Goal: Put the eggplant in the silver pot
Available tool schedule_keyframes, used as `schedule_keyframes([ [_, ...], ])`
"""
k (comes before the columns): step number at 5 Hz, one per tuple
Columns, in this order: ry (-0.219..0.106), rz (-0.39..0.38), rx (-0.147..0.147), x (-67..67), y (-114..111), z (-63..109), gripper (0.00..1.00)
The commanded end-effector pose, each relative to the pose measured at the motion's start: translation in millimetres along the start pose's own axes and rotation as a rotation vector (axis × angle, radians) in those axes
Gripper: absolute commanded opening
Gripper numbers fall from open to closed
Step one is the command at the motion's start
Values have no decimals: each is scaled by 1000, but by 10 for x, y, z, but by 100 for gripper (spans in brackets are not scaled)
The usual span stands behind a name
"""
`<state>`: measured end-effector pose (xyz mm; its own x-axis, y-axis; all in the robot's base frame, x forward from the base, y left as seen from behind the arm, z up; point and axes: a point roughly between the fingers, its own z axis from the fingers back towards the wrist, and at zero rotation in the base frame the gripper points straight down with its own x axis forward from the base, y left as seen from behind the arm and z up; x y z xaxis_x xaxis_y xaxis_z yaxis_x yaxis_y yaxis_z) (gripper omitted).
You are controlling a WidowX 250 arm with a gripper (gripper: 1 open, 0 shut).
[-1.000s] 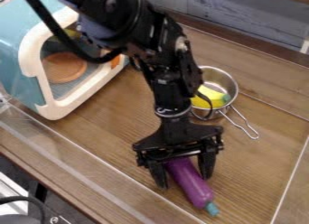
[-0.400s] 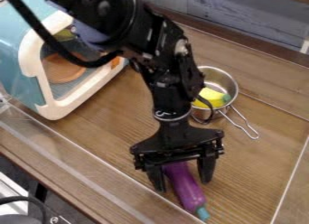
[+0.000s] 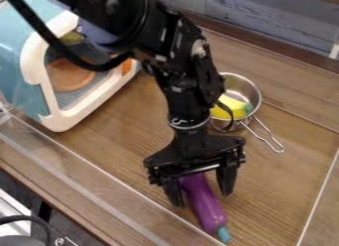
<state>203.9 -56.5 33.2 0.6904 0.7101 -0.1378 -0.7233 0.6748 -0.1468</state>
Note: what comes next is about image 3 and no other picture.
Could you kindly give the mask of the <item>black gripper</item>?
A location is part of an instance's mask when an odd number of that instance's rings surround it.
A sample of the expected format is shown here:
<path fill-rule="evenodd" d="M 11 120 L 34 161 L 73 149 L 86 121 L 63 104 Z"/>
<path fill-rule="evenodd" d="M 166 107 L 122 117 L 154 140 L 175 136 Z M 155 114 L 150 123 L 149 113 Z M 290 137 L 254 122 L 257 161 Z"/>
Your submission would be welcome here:
<path fill-rule="evenodd" d="M 223 195 L 234 192 L 238 168 L 246 161 L 246 138 L 217 135 L 210 121 L 193 127 L 174 128 L 171 143 L 145 160 L 149 180 L 163 187 L 171 204 L 185 206 L 179 180 L 199 172 L 217 171 Z"/>

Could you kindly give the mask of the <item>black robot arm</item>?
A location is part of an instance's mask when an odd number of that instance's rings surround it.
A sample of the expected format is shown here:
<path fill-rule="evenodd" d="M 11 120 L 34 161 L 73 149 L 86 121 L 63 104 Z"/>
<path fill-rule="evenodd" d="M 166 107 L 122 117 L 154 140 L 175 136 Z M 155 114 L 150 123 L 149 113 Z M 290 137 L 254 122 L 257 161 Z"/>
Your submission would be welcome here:
<path fill-rule="evenodd" d="M 226 91 L 202 29 L 159 0 L 54 0 L 81 17 L 85 36 L 105 51 L 142 62 L 169 106 L 174 139 L 145 160 L 150 181 L 182 206 L 181 180 L 214 170 L 234 191 L 246 139 L 210 133 L 211 108 Z"/>

